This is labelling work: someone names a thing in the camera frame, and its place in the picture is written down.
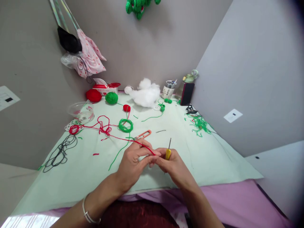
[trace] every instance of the light green tablecloth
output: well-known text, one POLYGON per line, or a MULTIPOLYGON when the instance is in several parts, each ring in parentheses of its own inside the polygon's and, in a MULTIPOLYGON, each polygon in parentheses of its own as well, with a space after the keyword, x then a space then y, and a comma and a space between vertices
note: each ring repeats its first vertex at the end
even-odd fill
MULTIPOLYGON (((199 186, 263 178, 217 134, 210 135, 202 131, 203 137, 196 136, 196 133, 192 132, 193 126, 190 126, 191 119, 184 120, 186 106, 179 106, 176 102, 165 103, 166 108, 162 117, 141 122, 148 117, 159 116, 161 112, 134 104, 130 96, 124 93, 119 94, 118 102, 123 105, 129 104, 134 109, 134 113, 131 110, 130 114, 130 119, 134 123, 131 136, 136 137, 151 130, 152 134, 146 140, 155 149, 168 147, 169 140, 172 138, 171 148, 177 149, 199 186)), ((115 125, 118 125, 120 119, 126 118, 121 105, 108 105, 104 98, 99 103, 94 104, 94 113, 95 119, 87 126, 94 125, 100 115, 106 115, 110 118, 110 123, 115 125)), ((100 119, 104 125, 108 124, 106 118, 100 119)), ((67 132, 64 133, 54 148, 67 135, 67 132)), ((111 135, 125 138, 129 134, 112 127, 111 135)), ((47 173, 41 172, 13 214, 41 212, 73 206, 109 174, 117 171, 124 150, 120 152, 110 171, 108 169, 117 152, 126 145, 126 141, 113 137, 101 141, 106 136, 91 129, 83 130, 77 137, 82 137, 82 140, 78 139, 78 145, 67 150, 68 161, 54 167, 47 173)), ((153 168, 144 170, 139 181, 128 194, 175 187, 170 176, 164 175, 160 168, 155 165, 153 168)))

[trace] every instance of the electrical outlet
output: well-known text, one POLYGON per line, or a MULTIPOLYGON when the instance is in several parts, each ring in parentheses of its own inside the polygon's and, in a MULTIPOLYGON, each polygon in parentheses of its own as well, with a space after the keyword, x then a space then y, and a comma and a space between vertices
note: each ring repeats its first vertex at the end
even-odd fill
POLYGON ((20 101, 19 97, 17 97, 11 90, 6 86, 0 87, 0 111, 11 106, 17 101, 20 101))
POLYGON ((232 111, 230 111, 226 116, 224 116, 224 118, 229 122, 232 123, 233 121, 235 121, 236 119, 240 118, 243 114, 240 113, 238 110, 233 109, 232 111))

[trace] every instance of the red yarn strand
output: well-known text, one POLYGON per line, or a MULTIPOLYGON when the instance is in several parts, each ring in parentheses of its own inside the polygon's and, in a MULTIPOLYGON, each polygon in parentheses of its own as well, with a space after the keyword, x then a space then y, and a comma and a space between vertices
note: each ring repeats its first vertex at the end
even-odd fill
MULTIPOLYGON (((152 151, 149 147, 147 147, 147 146, 145 146, 145 145, 143 145, 143 144, 141 144, 141 143, 139 143, 139 142, 137 142, 137 141, 135 141, 135 140, 122 139, 122 138, 118 138, 118 137, 116 137, 116 136, 110 135, 110 131, 112 130, 112 128, 111 128, 110 126, 117 127, 117 125, 110 124, 110 119, 109 119, 107 116, 105 116, 105 115, 99 116, 99 117, 97 118, 97 123, 96 123, 95 125, 91 126, 91 127, 84 126, 84 125, 82 125, 82 126, 83 126, 83 127, 86 127, 86 128, 97 129, 97 130, 99 130, 99 131, 98 131, 99 134, 100 134, 100 133, 105 133, 107 136, 112 136, 112 137, 117 138, 117 139, 121 139, 121 140, 124 140, 124 141, 129 141, 129 142, 136 142, 137 144, 139 144, 139 145, 141 145, 141 146, 147 148, 153 155, 155 155, 155 154, 153 153, 153 151, 152 151), (105 125, 105 126, 104 126, 103 123, 102 123, 102 121, 99 120, 100 117, 106 117, 106 118, 108 119, 108 121, 109 121, 109 122, 108 122, 108 125, 105 125), (95 126, 96 126, 97 124, 100 124, 100 128, 95 128, 95 126)), ((73 125, 73 126, 71 126, 70 129, 69 129, 69 133, 70 133, 71 135, 75 135, 75 134, 78 133, 78 131, 79 131, 80 128, 81 128, 80 125, 73 125)))

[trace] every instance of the hand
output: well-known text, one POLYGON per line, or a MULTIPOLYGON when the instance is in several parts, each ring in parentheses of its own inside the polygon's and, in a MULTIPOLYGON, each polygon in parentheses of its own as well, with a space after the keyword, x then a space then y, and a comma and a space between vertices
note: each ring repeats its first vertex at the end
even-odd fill
POLYGON ((139 139, 137 142, 150 148, 156 156, 152 156, 152 153, 146 147, 143 147, 136 142, 133 142, 125 150, 118 171, 115 173, 117 183, 123 193, 127 192, 138 181, 143 169, 148 164, 153 163, 161 155, 160 152, 153 150, 151 144, 146 140, 139 139), (138 159, 141 156, 146 157, 139 161, 138 159))
POLYGON ((169 160, 164 159, 166 157, 167 148, 158 148, 155 151, 161 153, 161 157, 156 158, 153 162, 157 164, 162 171, 169 173, 173 182, 180 189, 189 189, 193 186, 197 186, 192 174, 175 149, 171 149, 169 160))

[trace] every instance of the yellow crochet hook handle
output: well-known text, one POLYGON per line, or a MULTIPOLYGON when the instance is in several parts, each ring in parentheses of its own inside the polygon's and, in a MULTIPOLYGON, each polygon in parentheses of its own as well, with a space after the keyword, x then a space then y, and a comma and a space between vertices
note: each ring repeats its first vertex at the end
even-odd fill
POLYGON ((169 142, 169 147, 166 150, 166 160, 169 160, 170 156, 171 156, 170 144, 171 144, 171 138, 170 138, 170 142, 169 142))

